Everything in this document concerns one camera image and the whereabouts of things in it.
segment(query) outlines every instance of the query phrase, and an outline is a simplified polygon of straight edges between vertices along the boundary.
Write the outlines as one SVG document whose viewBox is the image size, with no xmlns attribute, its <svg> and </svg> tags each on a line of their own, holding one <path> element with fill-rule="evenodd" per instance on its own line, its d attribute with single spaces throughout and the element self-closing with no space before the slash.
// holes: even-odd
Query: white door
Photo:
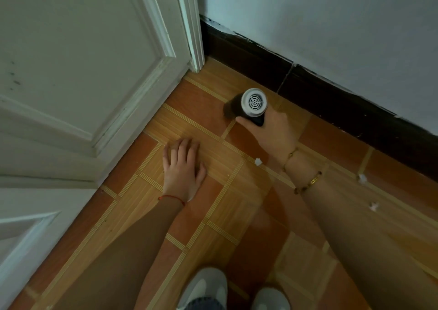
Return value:
<svg viewBox="0 0 438 310">
<path fill-rule="evenodd" d="M 0 0 L 0 309 L 189 61 L 178 0 Z"/>
</svg>

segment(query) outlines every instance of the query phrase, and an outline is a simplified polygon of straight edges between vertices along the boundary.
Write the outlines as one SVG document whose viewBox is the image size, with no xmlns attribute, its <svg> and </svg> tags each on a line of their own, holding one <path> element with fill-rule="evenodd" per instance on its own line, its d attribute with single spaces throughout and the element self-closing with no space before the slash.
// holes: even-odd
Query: circular vent grille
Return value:
<svg viewBox="0 0 438 310">
<path fill-rule="evenodd" d="M 263 104 L 263 99 L 260 95 L 253 94 L 251 97 L 249 97 L 248 104 L 251 109 L 256 111 L 260 109 L 261 105 Z"/>
</svg>

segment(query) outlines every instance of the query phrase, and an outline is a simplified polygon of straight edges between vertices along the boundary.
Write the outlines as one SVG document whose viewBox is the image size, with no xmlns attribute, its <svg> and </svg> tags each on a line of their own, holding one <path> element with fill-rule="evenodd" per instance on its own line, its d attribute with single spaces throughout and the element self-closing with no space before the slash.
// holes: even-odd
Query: red string bracelet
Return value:
<svg viewBox="0 0 438 310">
<path fill-rule="evenodd" d="M 185 203 L 181 198 L 176 197 L 176 196 L 172 196 L 172 195 L 162 195 L 162 196 L 158 197 L 158 200 L 160 200 L 160 199 L 163 198 L 163 197 L 172 197 L 172 198 L 176 198 L 176 199 L 178 199 L 178 201 L 181 202 L 181 204 L 183 204 L 183 206 L 186 206 L 186 203 Z"/>
</svg>

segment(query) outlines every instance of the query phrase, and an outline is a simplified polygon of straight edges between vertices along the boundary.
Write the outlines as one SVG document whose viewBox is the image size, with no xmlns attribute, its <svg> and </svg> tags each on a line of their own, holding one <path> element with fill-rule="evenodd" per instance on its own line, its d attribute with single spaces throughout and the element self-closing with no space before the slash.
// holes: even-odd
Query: denim pant leg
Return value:
<svg viewBox="0 0 438 310">
<path fill-rule="evenodd" d="M 205 296 L 191 301 L 184 310 L 225 310 L 216 299 Z"/>
</svg>

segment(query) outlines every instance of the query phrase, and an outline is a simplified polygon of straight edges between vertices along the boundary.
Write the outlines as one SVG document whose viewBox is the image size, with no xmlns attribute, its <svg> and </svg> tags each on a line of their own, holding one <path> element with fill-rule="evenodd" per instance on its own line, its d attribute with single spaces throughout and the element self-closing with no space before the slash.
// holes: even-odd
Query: person's left hand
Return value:
<svg viewBox="0 0 438 310">
<path fill-rule="evenodd" d="M 188 202 L 195 196 L 207 175 L 207 169 L 203 163 L 195 175 L 198 148 L 199 142 L 190 142 L 189 138 L 181 138 L 172 145 L 169 160 L 168 146 L 164 147 L 163 195 L 176 196 L 184 202 Z"/>
</svg>

